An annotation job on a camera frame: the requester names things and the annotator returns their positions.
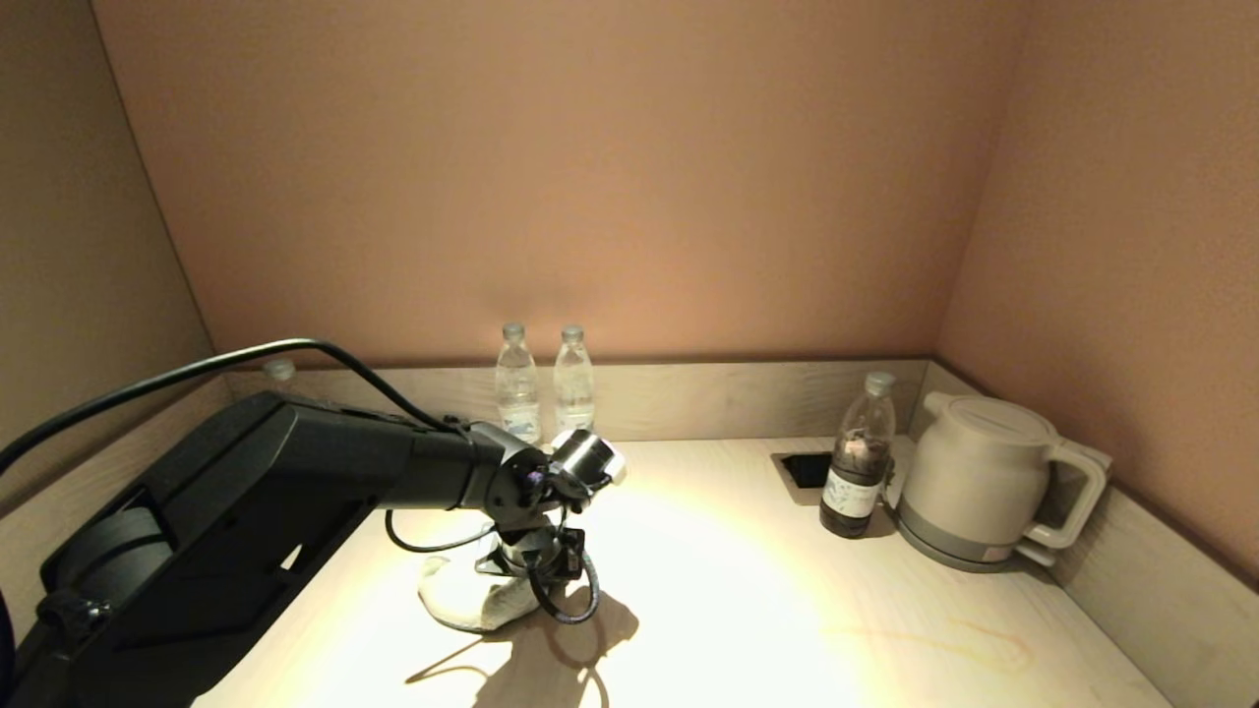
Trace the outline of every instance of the bottle cap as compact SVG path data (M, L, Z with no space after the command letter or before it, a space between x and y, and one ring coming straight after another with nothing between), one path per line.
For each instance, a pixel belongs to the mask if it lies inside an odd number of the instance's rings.
M874 396L875 398L881 398L891 393L893 384L896 383L896 377L889 374L888 372L874 372L866 374L866 393Z
M288 380L297 373L292 359L272 359L262 365L262 372L271 380Z

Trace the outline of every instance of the wall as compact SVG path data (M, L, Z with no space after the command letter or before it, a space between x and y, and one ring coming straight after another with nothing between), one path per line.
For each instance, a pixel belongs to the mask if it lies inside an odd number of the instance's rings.
M943 357L1259 574L1259 4L1039 3Z
M0 0L0 445L209 344L87 0ZM0 480L0 517L160 406L72 430Z
M97 0L219 349L932 350L1026 3Z

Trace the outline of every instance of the wire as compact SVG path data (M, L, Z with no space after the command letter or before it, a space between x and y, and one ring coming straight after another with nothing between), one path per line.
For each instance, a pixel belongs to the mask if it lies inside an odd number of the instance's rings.
M441 545L412 545L398 535L398 532L393 528L393 509L385 511L385 533L389 534L389 540L394 542L394 545L402 548L403 551L410 551L412 553L438 553L441 551L449 551L451 548L458 548L461 545L467 545L473 540L481 540L482 538L490 535L494 530L492 525L487 525L478 530L476 534L470 535L461 540L454 540L451 543L443 543Z
M453 432L467 440L470 445L475 445L471 437L465 435L460 428L443 423L442 421L438 421L437 418L421 411L414 403L408 401L407 397L398 393L394 387L389 385L385 379L380 378L379 374L368 368L368 365L363 362L354 358L354 355L345 349L321 339L281 339L268 344L259 344L257 346L228 351L227 354L219 354L218 357L210 357L178 369L171 369L164 374L159 374L156 377L122 387L111 393L106 393L104 396L93 398L87 403L54 416L30 428L21 437L14 440L3 451L0 451L0 476L4 476L14 462L16 462L26 452L34 450L35 446L93 416L98 416L111 408L116 408L155 391L175 385L176 383L183 383L185 380L227 369L261 357L293 351L296 349L316 349L327 354L332 359L345 364L345 367L351 372L359 374L359 377L370 383L373 388L383 393L385 398L402 408L408 416L434 430ZM9 695L16 668L16 656L18 646L13 635L13 621L9 617L9 607L4 602L4 596L0 595L0 705L4 704Z
M534 591L534 597L538 598L538 603L543 606L543 610L548 615L555 619L556 622L562 625L580 625L582 622L589 620L594 616L594 611L599 608L599 573L594 571L594 563L590 562L590 554L582 549L582 569L585 571L585 577L590 582L590 603L585 606L585 610L580 615L568 615L555 602L551 601L550 595L546 593L546 586L543 585L541 573L538 571L536 558L529 563L526 572L529 574L529 587Z

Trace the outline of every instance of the stain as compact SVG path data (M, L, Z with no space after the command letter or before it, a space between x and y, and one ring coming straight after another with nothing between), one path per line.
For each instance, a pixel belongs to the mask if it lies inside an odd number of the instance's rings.
M1027 642L1025 642L1022 639L1015 635L998 632L996 630L990 630L987 627L976 625L973 622L967 622L964 620L949 619L949 622L954 625L961 625L969 630L1003 641L1008 644L1013 649L1013 651L1011 653L983 651L980 649L974 649L972 646L940 641L938 639L932 639L929 636L923 636L910 632L871 630L865 627L837 629L832 631L835 631L836 634L851 634L851 635L869 636L869 637L895 639L900 641L910 641L914 644L920 644L923 646L930 646L932 649L939 649L940 651L947 651L949 654L953 654L954 656L962 656L964 659L969 659L986 669L992 669L1002 674L1019 674L1026 671L1029 668L1031 668L1032 664L1036 663L1036 655L1032 653L1031 648L1027 646Z

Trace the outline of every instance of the electric kettle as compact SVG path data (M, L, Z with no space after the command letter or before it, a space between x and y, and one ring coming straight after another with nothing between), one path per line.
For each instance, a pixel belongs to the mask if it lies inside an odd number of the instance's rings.
M935 422L918 443L896 505L901 535L963 571L998 571L1015 551L1051 566L1047 549L1075 543L1105 486L1110 457L996 398L933 392L923 404ZM1050 462L1085 477L1060 528L1034 519L1049 489Z

